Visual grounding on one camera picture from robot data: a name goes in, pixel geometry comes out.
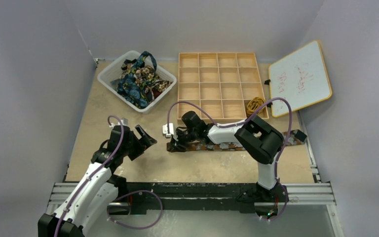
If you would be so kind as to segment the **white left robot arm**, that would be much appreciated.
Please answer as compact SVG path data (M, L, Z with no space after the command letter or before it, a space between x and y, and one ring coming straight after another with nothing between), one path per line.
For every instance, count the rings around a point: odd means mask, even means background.
M112 201L121 202L130 195L124 177L115 170L125 157L134 160L157 141L140 125L138 138L126 125L112 125L109 139L101 143L80 182L68 198L52 213L38 221L40 237L83 237Z

